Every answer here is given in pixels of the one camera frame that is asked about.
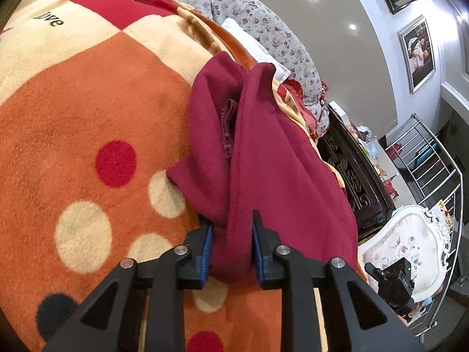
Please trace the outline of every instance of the silver bolt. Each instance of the silver bolt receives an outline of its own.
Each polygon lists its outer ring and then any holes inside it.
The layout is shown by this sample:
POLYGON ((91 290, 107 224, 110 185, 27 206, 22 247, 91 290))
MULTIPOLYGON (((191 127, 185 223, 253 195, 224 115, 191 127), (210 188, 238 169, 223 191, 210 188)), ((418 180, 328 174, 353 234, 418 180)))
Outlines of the silver bolt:
POLYGON ((174 248, 174 252, 175 252, 177 255, 184 255, 184 254, 186 254, 188 251, 189 251, 189 249, 187 248, 187 246, 184 246, 184 245, 179 245, 179 246, 176 246, 176 247, 174 248))
POLYGON ((277 253, 280 255, 290 254, 291 251, 292 249, 290 249, 287 245, 277 246, 277 253))
POLYGON ((339 257, 332 258, 331 263, 335 268, 343 268, 345 266, 345 261, 339 257))
POLYGON ((132 258, 124 258, 120 261, 120 266, 122 268, 131 268, 134 265, 134 260, 132 258))

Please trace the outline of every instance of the black polka dot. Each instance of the black polka dot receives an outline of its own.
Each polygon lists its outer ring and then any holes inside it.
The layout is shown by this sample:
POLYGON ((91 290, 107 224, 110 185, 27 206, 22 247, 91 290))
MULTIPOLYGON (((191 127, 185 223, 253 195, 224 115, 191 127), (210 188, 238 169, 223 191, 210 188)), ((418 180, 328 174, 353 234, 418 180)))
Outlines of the black polka dot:
POLYGON ((44 341, 51 338, 77 307, 71 297, 60 293, 49 295, 41 302, 36 312, 36 325, 44 341))

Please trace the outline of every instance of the carved wooden cabinet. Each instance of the carved wooden cabinet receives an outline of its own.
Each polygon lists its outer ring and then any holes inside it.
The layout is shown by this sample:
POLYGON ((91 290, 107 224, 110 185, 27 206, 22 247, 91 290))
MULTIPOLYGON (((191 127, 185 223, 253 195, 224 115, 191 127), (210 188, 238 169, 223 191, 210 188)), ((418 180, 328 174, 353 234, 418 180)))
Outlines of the carved wooden cabinet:
POLYGON ((360 234, 388 222, 395 206, 374 166, 334 110, 330 110, 329 118, 330 128, 318 140, 317 147, 323 160, 344 179, 360 234))

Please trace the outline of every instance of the maroon garment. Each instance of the maroon garment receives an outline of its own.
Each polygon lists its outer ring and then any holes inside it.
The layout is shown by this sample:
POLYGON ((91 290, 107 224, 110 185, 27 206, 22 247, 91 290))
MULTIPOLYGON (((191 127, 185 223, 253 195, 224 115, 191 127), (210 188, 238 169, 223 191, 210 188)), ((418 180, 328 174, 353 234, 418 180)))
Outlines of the maroon garment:
POLYGON ((210 272, 224 282, 250 271, 253 209, 308 258, 342 257, 356 269, 355 217, 335 175, 277 106, 274 73, 267 63, 246 71, 226 53, 208 61, 189 102, 192 153, 167 171, 214 223, 210 272))

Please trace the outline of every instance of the orange blanket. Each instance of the orange blanket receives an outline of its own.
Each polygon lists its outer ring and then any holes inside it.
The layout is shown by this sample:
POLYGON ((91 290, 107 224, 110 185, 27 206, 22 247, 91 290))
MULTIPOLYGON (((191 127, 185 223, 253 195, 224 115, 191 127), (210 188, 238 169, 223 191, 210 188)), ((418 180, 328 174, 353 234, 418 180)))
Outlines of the orange blanket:
MULTIPOLYGON (((23 0, 0 33, 0 307, 32 352, 121 259, 198 226, 165 171, 220 51, 255 64, 175 0, 23 0)), ((278 106, 309 136, 289 93, 278 106)), ((188 352, 279 350, 280 298, 212 278, 186 292, 188 352)))

